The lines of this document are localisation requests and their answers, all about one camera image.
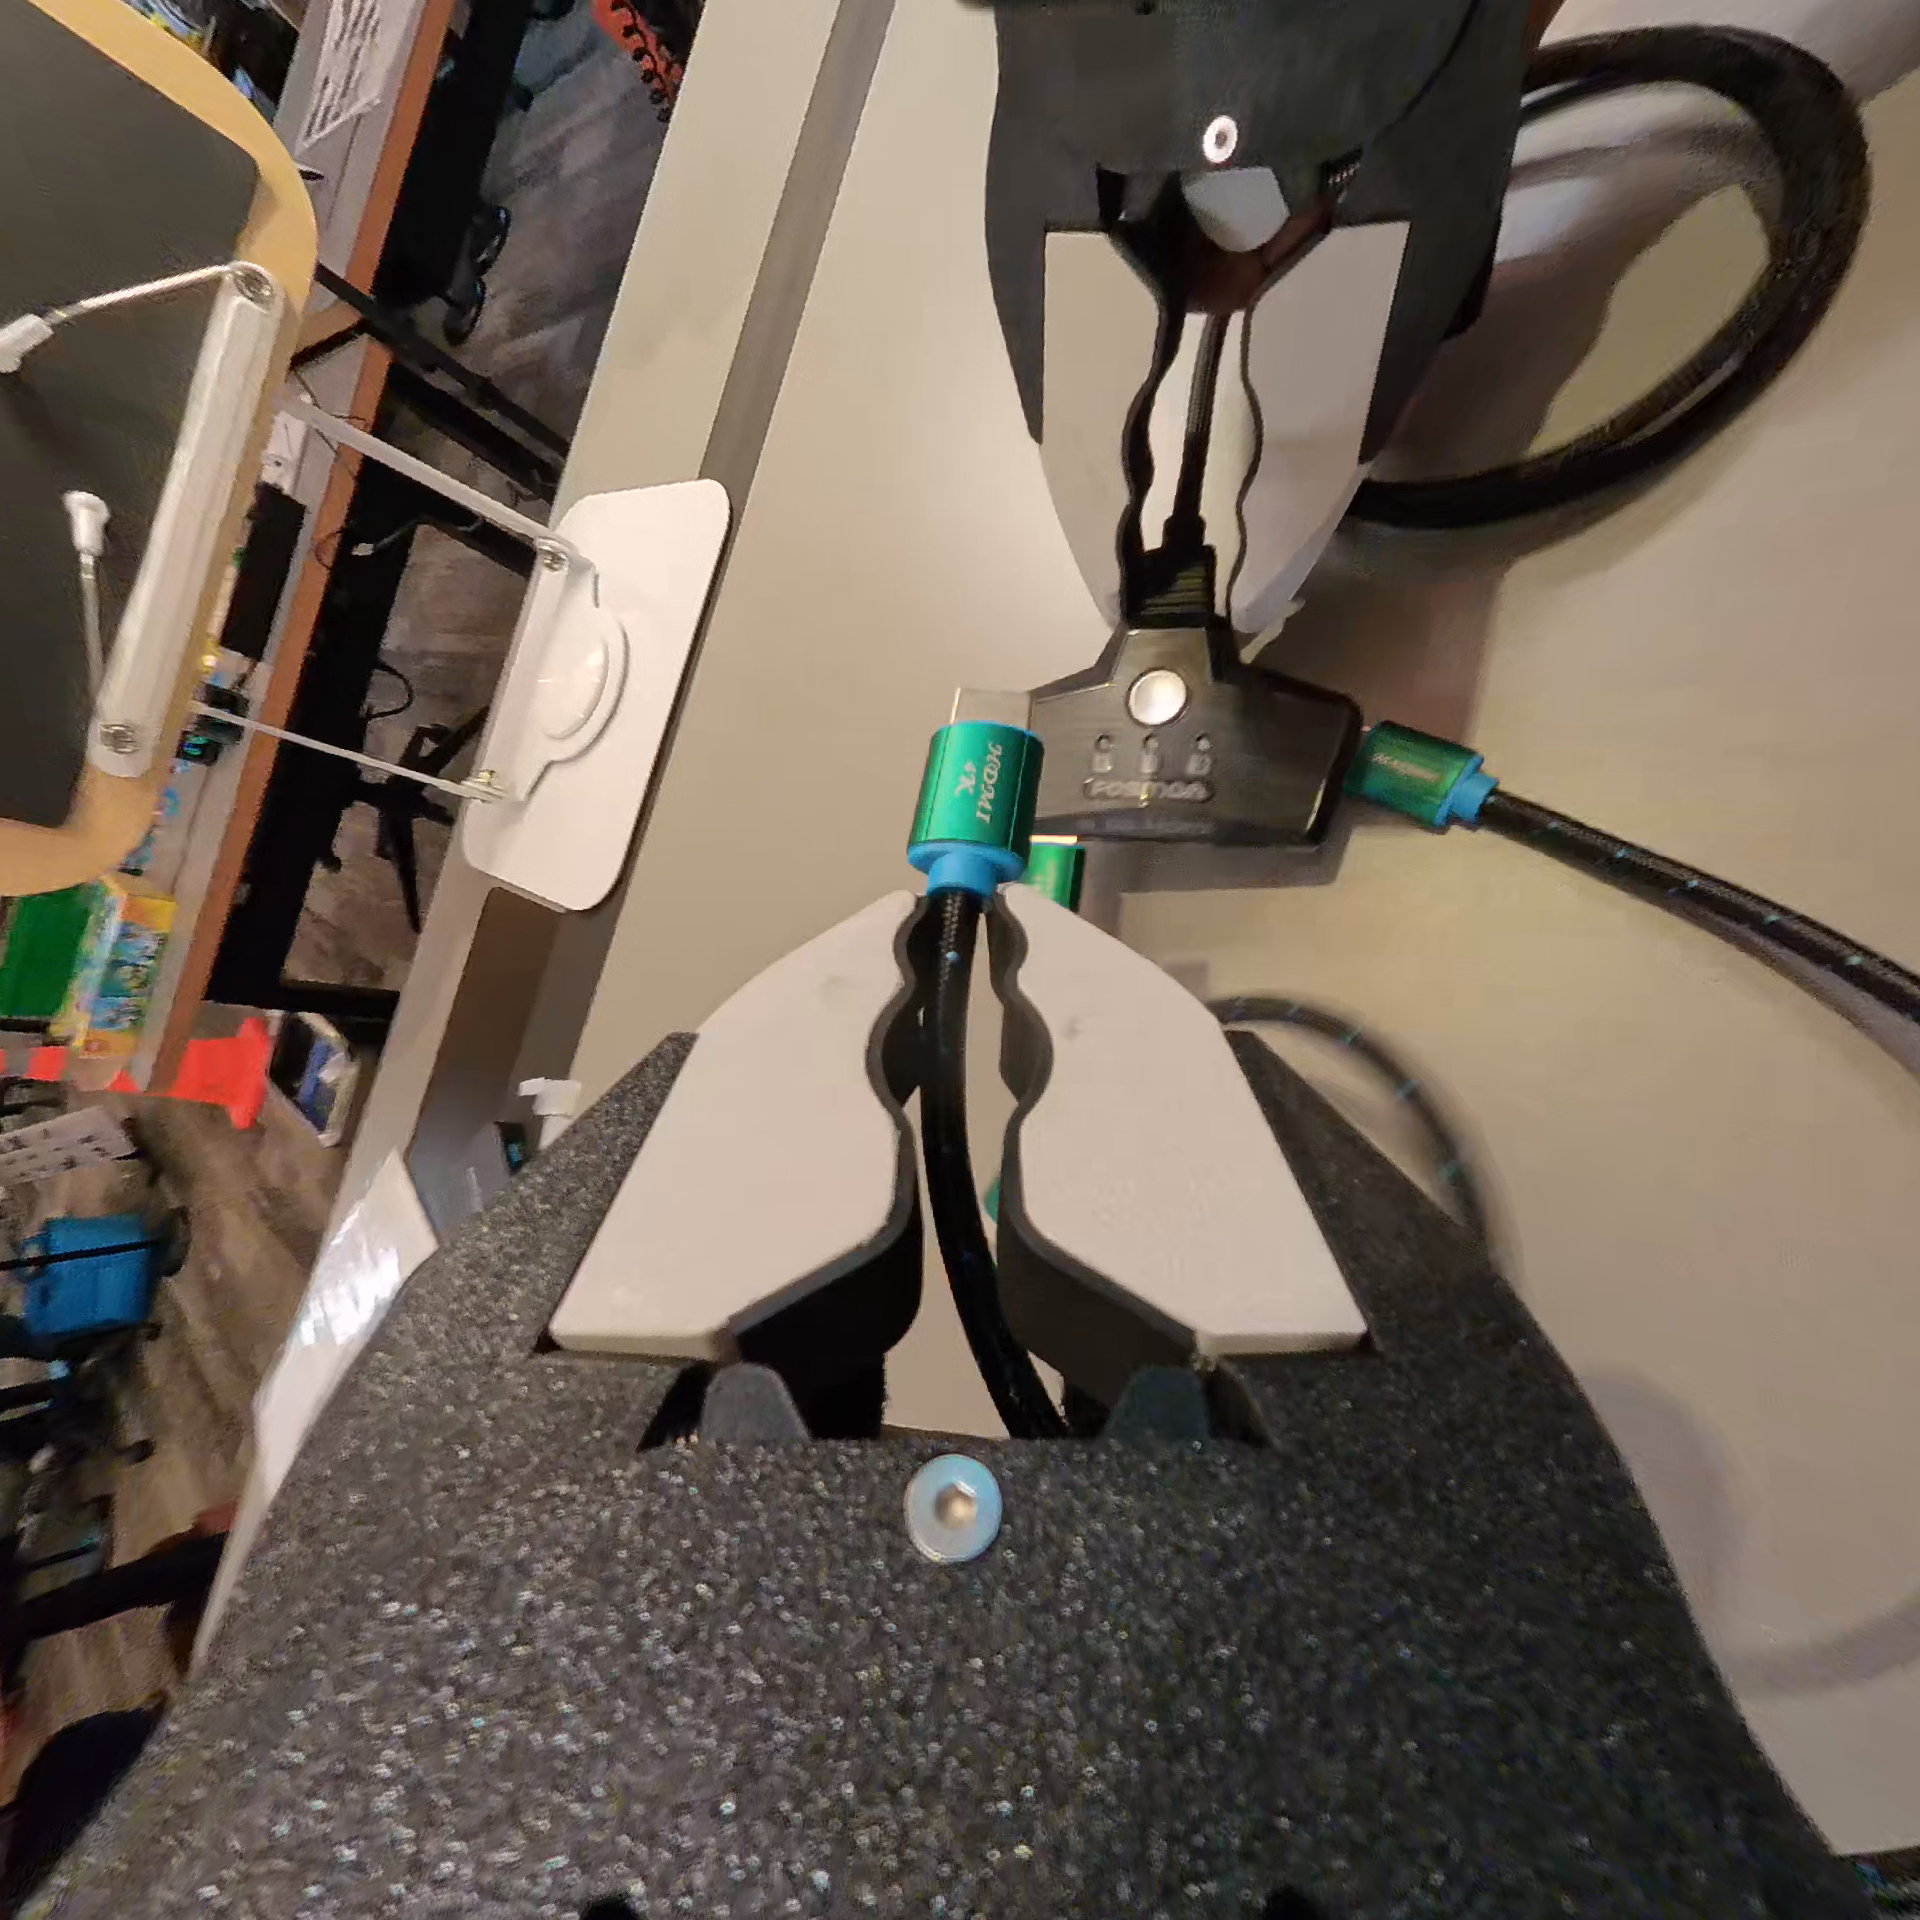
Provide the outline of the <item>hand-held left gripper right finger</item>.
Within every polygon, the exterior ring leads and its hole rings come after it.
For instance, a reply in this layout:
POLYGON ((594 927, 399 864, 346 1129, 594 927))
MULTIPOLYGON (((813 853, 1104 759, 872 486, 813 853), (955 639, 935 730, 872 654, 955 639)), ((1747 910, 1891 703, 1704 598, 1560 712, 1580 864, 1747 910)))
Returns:
POLYGON ((1045 1361, 1339 1353, 1364 1319, 1228 1031, 1034 886, 989 927, 999 1303, 1045 1361))

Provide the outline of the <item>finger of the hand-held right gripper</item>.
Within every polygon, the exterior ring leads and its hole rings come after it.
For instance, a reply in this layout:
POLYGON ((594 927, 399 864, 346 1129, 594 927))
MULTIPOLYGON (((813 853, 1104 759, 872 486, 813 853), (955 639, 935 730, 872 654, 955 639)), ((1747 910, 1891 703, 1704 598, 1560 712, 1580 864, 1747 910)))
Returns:
POLYGON ((1224 605, 1272 633, 1363 477, 1407 223, 1339 226, 1229 328, 1217 397, 1217 545, 1224 605))
POLYGON ((1161 544, 1184 455, 1192 343, 1160 290, 1104 231, 1045 247, 1042 432, 1047 492, 1109 621, 1120 565, 1161 544))

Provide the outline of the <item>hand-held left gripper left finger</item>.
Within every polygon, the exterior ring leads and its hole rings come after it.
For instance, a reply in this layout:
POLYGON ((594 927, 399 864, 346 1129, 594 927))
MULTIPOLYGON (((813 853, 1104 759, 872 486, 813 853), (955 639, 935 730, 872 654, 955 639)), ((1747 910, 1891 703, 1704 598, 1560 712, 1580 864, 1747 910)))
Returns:
POLYGON ((883 1361, 921 1308, 919 989, 897 892, 698 1031, 546 1332, 570 1353, 883 1361))

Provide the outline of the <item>black port switch box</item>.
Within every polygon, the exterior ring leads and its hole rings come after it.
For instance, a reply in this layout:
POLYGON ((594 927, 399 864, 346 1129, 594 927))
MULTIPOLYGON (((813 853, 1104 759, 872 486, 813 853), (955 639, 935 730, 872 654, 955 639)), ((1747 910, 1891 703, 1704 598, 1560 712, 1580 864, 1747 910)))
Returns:
POLYGON ((1031 693, 1035 830, 1095 844, 1315 848, 1361 744, 1348 695, 1242 658, 1209 544, 1153 551, 1098 661, 1031 693))

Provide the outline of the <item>white mounting plate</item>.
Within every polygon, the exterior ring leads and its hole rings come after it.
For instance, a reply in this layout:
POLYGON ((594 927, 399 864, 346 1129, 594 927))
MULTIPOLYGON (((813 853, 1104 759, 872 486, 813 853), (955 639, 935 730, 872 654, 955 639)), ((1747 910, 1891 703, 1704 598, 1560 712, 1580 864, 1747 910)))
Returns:
POLYGON ((457 828, 479 873, 565 914, 613 892, 729 526, 698 477, 584 496, 536 540, 457 828))

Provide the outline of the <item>black chair base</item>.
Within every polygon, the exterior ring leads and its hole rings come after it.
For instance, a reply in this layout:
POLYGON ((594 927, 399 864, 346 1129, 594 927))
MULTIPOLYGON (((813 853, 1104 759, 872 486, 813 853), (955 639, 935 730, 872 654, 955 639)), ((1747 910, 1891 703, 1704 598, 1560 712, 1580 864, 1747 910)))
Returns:
POLYGON ((376 270, 376 300, 394 311, 440 302, 451 348, 469 344, 489 300, 488 274, 513 232, 513 210, 492 198, 399 205, 376 270))
POLYGON ((376 814, 376 855, 383 857, 401 886, 401 908, 412 933, 423 925, 417 830, 420 822, 453 828, 453 810, 436 797, 440 788, 412 774, 441 780, 451 762, 484 730, 489 708, 472 710, 460 724, 419 726, 403 754, 399 774, 360 776, 352 802, 376 814))

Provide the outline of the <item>red box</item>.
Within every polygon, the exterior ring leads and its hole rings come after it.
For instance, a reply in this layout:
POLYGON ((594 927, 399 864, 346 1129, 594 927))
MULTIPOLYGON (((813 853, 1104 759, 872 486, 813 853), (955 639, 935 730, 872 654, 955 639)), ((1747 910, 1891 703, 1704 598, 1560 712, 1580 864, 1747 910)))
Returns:
POLYGON ((189 1040, 179 1070, 168 1081, 149 1084, 149 1094, 212 1108, 228 1118, 234 1130, 245 1133, 259 1125, 267 1103, 275 1041, 273 1022, 247 1013, 227 1037, 189 1040))

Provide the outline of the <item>clear acrylic strut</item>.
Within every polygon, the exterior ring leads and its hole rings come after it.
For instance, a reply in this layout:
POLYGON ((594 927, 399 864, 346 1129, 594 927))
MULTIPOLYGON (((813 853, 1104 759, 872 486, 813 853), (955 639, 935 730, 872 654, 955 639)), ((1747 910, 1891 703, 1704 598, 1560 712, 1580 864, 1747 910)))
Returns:
POLYGON ((212 706, 212 703, 207 703, 207 702, 188 702, 186 710, 194 719, 207 722, 216 729, 232 729, 232 730, 239 730, 239 733, 267 738, 267 740, 287 744, 287 746, 322 754, 322 757, 330 757, 335 761, 346 761, 356 769, 373 772, 373 774, 379 774, 379 776, 391 776, 391 780, 408 782, 408 783, 417 783, 420 788, 427 788, 427 790, 456 797, 456 799, 489 802, 489 805, 516 805, 519 802, 519 794, 513 792, 506 783, 500 783, 492 774, 492 769, 482 769, 482 772, 472 774, 466 780, 451 780, 451 776, 443 776, 443 774, 429 774, 427 769, 423 769, 419 766, 403 766, 399 761, 378 759, 373 754, 347 749, 347 746, 341 746, 337 743, 319 740, 314 736, 301 736, 301 733, 288 730, 284 726, 269 726, 269 724, 259 722, 249 716, 234 712, 234 710, 227 710, 227 708, 220 708, 220 706, 212 706))
POLYGON ((433 496, 443 497, 447 502, 466 509, 472 517, 498 527, 504 534, 511 534, 528 545, 541 558, 541 566, 546 568, 568 568, 581 570, 592 568, 587 554, 570 540, 565 540, 551 524, 536 519, 516 506, 492 497, 492 493, 472 486, 441 469, 419 460, 417 455, 339 417, 321 409, 312 399, 301 399, 295 394, 282 394, 280 409, 301 425, 314 428, 322 434, 322 439, 335 446, 351 449, 365 462, 376 462, 386 466, 388 470, 408 477, 417 486, 426 488, 433 496))

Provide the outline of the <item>blue object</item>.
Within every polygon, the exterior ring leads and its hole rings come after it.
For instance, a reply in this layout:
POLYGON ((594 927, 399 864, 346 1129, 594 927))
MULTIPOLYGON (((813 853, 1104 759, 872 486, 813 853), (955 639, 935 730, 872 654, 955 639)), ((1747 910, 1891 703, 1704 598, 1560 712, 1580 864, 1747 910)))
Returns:
POLYGON ((2 1316, 2 1356, 65 1360, 152 1322, 161 1279, 177 1273, 177 1231, 140 1214, 50 1216, 2 1260, 19 1308, 2 1316))

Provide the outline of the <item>green box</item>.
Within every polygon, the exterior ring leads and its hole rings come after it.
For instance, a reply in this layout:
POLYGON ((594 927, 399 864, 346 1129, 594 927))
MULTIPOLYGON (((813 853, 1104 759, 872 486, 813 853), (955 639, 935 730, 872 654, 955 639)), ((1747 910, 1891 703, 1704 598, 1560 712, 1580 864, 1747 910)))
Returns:
POLYGON ((112 879, 2 900, 2 1029, 48 1029, 83 968, 89 925, 114 900, 112 879))

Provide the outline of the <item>brown wooden desk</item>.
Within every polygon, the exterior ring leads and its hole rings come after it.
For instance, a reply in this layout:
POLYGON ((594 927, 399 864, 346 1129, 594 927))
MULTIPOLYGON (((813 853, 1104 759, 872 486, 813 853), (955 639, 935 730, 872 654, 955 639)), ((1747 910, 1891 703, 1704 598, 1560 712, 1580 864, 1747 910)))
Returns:
MULTIPOLYGON (((322 170, 321 263, 364 292, 373 288, 386 248, 401 185, 441 64, 441 46, 460 8, 453 1, 396 4, 408 40, 386 88, 373 108, 304 152, 304 161, 322 170)), ((288 488, 301 501, 306 517, 295 565, 280 597, 269 648, 249 696, 252 712, 276 726, 290 719, 327 586, 330 565, 315 542, 330 542, 346 527, 355 479, 355 455, 330 453, 315 439, 298 446, 288 488)), ((125 1065, 137 1087, 164 1087, 186 1061, 275 757, 275 740, 255 738, 227 749, 216 766, 197 769, 200 788, 177 822, 177 846, 168 855, 172 868, 163 873, 175 881, 177 920, 161 958, 149 1016, 125 1065)))

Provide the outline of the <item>small black box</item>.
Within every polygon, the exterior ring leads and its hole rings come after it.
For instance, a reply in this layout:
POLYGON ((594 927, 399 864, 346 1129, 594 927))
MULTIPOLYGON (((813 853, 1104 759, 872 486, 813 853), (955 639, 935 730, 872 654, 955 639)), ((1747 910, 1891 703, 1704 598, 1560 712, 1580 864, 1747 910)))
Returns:
POLYGON ((282 598, 298 568, 304 521, 301 501, 265 477, 257 482, 220 633, 220 647, 252 664, 269 652, 282 598))

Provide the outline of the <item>white paper sheet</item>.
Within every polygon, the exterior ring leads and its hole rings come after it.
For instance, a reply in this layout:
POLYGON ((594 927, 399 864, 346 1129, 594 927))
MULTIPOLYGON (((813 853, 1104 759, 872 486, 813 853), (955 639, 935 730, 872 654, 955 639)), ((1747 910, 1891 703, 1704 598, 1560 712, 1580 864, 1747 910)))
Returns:
POLYGON ((412 4, 324 1, 309 4, 299 50, 314 50, 301 112, 287 126, 298 157, 347 127, 376 108, 388 86, 409 36, 412 4))

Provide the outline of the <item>white bar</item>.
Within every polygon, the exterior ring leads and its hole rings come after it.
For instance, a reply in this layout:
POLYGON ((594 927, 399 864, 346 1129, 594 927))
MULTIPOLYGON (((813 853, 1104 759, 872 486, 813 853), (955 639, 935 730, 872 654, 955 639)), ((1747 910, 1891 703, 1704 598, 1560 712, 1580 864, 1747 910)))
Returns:
POLYGON ((130 782, 154 768, 184 700, 203 605, 232 553, 234 517, 252 496, 284 381, 287 295, 276 278, 235 257, 181 276, 197 280, 216 285, 216 300, 88 740, 92 772, 130 782))

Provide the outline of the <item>black panel with wooden rim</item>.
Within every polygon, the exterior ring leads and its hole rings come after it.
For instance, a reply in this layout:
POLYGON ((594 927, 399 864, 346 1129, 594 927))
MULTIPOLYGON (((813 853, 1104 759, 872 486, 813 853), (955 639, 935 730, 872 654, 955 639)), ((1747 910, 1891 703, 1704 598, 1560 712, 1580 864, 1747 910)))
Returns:
POLYGON ((2 173, 2 881, 34 896, 132 849, 186 717, 200 647, 149 774, 89 769, 106 656, 217 297, 181 276, 267 270, 287 374, 319 228, 261 112, 125 4, 4 4, 2 173))

